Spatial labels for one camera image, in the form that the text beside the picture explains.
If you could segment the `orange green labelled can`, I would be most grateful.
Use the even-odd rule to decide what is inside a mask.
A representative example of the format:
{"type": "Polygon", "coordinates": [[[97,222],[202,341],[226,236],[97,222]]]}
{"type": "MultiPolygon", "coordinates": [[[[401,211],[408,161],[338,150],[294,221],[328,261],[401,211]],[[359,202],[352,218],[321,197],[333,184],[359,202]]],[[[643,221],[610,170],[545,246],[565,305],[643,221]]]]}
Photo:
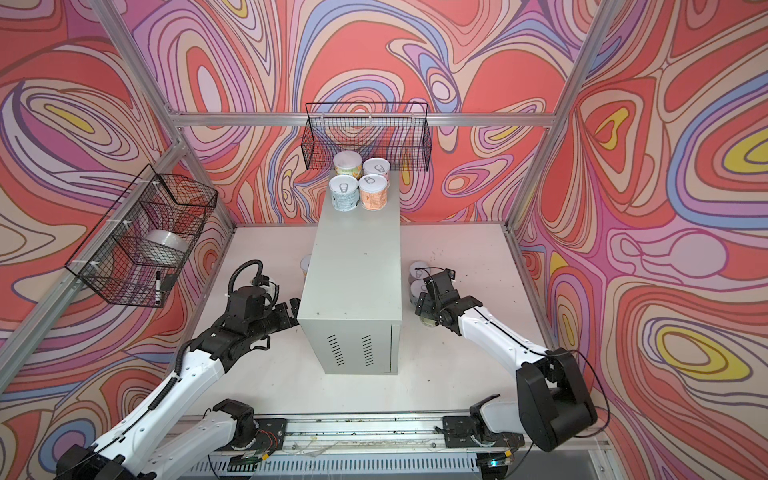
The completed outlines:
{"type": "Polygon", "coordinates": [[[344,150],[333,157],[333,168],[337,175],[352,176],[360,179],[363,174],[362,157],[355,151],[344,150]]]}

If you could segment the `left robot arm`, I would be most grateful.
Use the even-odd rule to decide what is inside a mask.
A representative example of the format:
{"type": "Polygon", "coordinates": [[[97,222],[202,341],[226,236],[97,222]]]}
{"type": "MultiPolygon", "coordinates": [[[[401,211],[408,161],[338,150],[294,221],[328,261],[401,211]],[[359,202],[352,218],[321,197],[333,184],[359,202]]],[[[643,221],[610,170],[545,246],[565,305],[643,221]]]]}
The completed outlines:
{"type": "Polygon", "coordinates": [[[187,410],[244,356],[267,351],[273,334],[297,326],[300,301],[279,299],[279,286],[252,259],[227,284],[225,311],[185,342],[173,370],[138,407],[87,447],[57,461],[58,479],[177,479],[202,457],[228,447],[257,451],[262,430],[249,405],[225,399],[188,433],[162,441],[187,410]]]}

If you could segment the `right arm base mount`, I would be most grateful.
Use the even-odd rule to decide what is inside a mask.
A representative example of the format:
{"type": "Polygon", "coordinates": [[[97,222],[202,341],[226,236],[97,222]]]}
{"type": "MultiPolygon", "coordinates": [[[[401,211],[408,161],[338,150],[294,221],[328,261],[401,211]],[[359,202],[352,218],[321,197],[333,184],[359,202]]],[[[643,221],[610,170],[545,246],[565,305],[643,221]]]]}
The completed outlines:
{"type": "Polygon", "coordinates": [[[470,415],[444,416],[442,423],[435,427],[442,435],[447,448],[504,448],[516,451],[525,445],[522,434],[492,432],[479,418],[470,415]]]}

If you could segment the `peach labelled can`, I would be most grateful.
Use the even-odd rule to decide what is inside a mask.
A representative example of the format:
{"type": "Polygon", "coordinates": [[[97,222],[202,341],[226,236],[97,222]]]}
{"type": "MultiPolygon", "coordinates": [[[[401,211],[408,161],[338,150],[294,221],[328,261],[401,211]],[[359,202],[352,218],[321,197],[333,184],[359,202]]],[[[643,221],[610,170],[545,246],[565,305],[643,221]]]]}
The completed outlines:
{"type": "Polygon", "coordinates": [[[362,206],[369,211],[383,209],[388,201],[389,182],[379,174],[364,175],[358,181],[362,206]]]}

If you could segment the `pink labelled can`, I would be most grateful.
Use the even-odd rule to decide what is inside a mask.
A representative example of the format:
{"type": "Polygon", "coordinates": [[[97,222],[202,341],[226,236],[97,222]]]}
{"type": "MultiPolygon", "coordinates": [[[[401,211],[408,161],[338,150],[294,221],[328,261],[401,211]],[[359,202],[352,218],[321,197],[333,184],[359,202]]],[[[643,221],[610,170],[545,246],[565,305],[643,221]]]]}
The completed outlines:
{"type": "Polygon", "coordinates": [[[362,164],[363,173],[367,175],[380,175],[389,179],[391,164],[388,160],[381,157],[373,157],[365,160],[362,164]]]}

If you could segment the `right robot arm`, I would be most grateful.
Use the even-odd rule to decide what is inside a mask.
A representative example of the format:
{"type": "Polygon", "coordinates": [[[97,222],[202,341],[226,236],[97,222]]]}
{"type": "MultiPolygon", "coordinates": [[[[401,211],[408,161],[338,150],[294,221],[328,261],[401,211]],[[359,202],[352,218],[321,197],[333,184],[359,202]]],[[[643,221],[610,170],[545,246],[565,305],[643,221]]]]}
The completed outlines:
{"type": "Polygon", "coordinates": [[[473,296],[454,287],[455,272],[429,271],[426,290],[415,313],[469,340],[494,358],[515,380],[516,398],[491,395],[469,408],[478,440],[503,433],[526,435],[540,450],[551,452],[565,442],[595,437],[599,416],[591,397],[579,351],[548,349],[498,320],[473,296]]]}

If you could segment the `blue white labelled can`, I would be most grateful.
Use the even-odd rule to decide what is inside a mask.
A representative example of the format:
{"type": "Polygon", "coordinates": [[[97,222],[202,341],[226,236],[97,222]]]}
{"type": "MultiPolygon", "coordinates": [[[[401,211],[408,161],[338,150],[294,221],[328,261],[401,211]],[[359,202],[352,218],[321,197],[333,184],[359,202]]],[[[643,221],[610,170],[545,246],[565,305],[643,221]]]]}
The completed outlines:
{"type": "Polygon", "coordinates": [[[354,210],[359,203],[358,180],[351,175],[336,175],[329,180],[332,207],[339,212],[354,210]]]}

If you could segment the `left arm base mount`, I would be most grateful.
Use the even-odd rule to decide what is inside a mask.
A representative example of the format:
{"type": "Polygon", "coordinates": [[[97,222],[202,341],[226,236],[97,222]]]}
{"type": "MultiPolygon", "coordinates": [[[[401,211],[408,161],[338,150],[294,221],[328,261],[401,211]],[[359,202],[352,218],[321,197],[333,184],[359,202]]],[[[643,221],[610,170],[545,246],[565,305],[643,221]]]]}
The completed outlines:
{"type": "Polygon", "coordinates": [[[246,426],[237,423],[234,438],[216,451],[255,451],[256,453],[274,453],[281,450],[285,440],[288,420],[279,417],[257,417],[246,426]]]}

